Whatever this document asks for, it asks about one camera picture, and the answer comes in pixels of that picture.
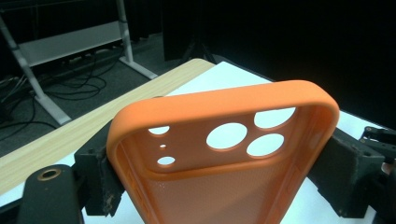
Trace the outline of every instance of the table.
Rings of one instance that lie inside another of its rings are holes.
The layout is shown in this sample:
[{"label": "table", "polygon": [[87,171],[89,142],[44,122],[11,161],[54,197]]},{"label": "table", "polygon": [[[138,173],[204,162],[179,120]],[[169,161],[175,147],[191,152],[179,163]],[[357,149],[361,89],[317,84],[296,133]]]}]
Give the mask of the table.
[{"label": "table", "polygon": [[[228,63],[214,66],[214,64],[203,60],[189,61],[0,158],[0,182],[2,183],[0,193],[4,194],[15,188],[30,173],[39,168],[55,162],[66,164],[71,162],[76,149],[80,148],[110,121],[121,108],[132,102],[169,93],[209,91],[265,82],[269,81]],[[366,120],[342,113],[337,127],[353,137],[359,138],[363,127],[368,125],[375,126]],[[0,203],[2,200],[12,201],[9,197],[15,197],[15,195],[10,196],[8,193],[2,195]],[[315,185],[306,179],[282,223],[371,223],[374,215],[375,211],[369,208],[365,219],[338,217],[330,205],[318,194]],[[123,194],[119,211],[115,217],[85,217],[85,220],[86,223],[142,223],[127,194]]]}]

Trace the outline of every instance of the wooden table edge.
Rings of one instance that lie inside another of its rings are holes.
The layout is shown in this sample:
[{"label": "wooden table edge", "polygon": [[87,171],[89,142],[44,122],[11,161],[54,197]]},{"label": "wooden table edge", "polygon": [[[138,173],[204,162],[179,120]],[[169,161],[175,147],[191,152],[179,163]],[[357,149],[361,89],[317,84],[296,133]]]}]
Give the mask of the wooden table edge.
[{"label": "wooden table edge", "polygon": [[198,77],[213,63],[193,59],[0,158],[0,195],[34,171],[79,149],[125,106],[169,92]]}]

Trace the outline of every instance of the metal stand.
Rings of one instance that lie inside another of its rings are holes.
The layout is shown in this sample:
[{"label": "metal stand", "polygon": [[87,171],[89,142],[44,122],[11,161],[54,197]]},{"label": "metal stand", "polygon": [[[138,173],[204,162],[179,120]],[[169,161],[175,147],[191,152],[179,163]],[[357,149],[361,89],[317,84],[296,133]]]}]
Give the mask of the metal stand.
[{"label": "metal stand", "polygon": [[30,84],[32,85],[33,90],[35,91],[35,99],[44,107],[44,109],[47,112],[49,112],[49,114],[60,125],[63,125],[67,121],[71,120],[70,117],[67,116],[66,113],[64,113],[62,109],[59,106],[57,106],[41,89],[40,84],[38,84],[38,81],[35,78],[35,74],[33,73],[32,69],[29,67],[29,64],[26,61],[26,59],[23,57],[20,48],[12,38],[1,15],[0,15],[0,29],[1,29],[1,33],[3,34],[5,40],[8,43],[9,48],[12,51],[12,54],[14,55],[23,73],[27,76]]},{"label": "metal stand", "polygon": [[[28,77],[30,84],[32,85],[35,91],[35,99],[44,107],[44,109],[60,124],[63,125],[66,122],[70,121],[70,117],[68,117],[62,109],[57,106],[41,89],[35,75],[30,68],[30,66],[34,66],[40,63],[45,63],[57,58],[61,58],[63,56],[70,55],[72,53],[77,53],[78,51],[82,51],[89,48],[97,47],[101,44],[107,44],[109,42],[122,39],[125,56],[121,57],[120,60],[128,65],[129,67],[136,70],[138,73],[143,76],[154,79],[157,77],[154,73],[141,66],[138,63],[134,62],[134,57],[132,54],[132,46],[131,40],[129,36],[128,22],[126,20],[125,6],[123,0],[117,0],[117,8],[119,13],[119,34],[116,35],[117,31],[112,29],[112,24],[104,24],[91,29],[86,29],[83,31],[71,32],[65,35],[58,35],[55,37],[50,37],[42,40],[32,41],[29,43],[22,43],[17,45],[12,38],[6,24],[4,23],[1,15],[0,15],[0,28],[5,40],[8,43],[9,48],[11,49],[14,57],[17,59],[19,66],[21,67],[23,73]],[[109,34],[99,35],[97,37],[96,34],[100,31]],[[76,36],[92,36],[92,38],[80,38],[78,43],[75,46],[71,46],[70,44],[60,45],[59,43],[69,43],[70,41],[62,41],[62,40],[70,40]],[[41,49],[43,46],[51,48],[50,52],[43,52]],[[40,51],[38,54],[30,54],[29,49],[33,51]]]},{"label": "metal stand", "polygon": [[119,24],[120,24],[120,34],[122,43],[125,49],[125,56],[121,57],[120,60],[126,65],[130,66],[138,73],[142,74],[149,79],[154,79],[157,77],[154,73],[134,62],[134,56],[132,54],[131,38],[129,36],[128,21],[126,20],[125,5],[123,0],[117,0],[117,9],[119,12]]}]

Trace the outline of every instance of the screw hole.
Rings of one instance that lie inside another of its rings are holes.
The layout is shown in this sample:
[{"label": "screw hole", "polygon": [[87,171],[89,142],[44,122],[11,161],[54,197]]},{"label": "screw hole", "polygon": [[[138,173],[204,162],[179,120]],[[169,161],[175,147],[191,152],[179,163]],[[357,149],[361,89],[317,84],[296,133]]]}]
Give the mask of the screw hole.
[{"label": "screw hole", "polygon": [[61,174],[61,170],[60,169],[49,169],[46,171],[43,171],[38,177],[37,179],[39,181],[47,181],[47,180],[51,180],[53,178],[55,178],[56,176]]}]

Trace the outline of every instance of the dark background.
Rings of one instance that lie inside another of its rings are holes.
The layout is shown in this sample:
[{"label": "dark background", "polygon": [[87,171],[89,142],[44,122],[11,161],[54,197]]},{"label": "dark background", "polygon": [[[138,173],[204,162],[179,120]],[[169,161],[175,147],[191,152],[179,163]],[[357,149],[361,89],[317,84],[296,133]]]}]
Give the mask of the dark background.
[{"label": "dark background", "polygon": [[[396,129],[396,7],[391,1],[202,3],[199,22],[213,53],[274,80],[311,80],[346,112]],[[125,4],[132,40],[163,32],[165,60],[181,57],[194,32],[196,3]],[[86,0],[2,15],[17,42],[24,42],[114,21],[117,9],[112,0]],[[18,72],[2,36],[0,58],[0,76]]]},{"label": "dark background", "polygon": [[[172,59],[189,43],[183,30],[193,33],[180,18],[193,23],[194,10],[164,2],[165,57]],[[344,111],[396,129],[395,11],[391,1],[205,1],[205,42],[271,79],[311,80]]]}]

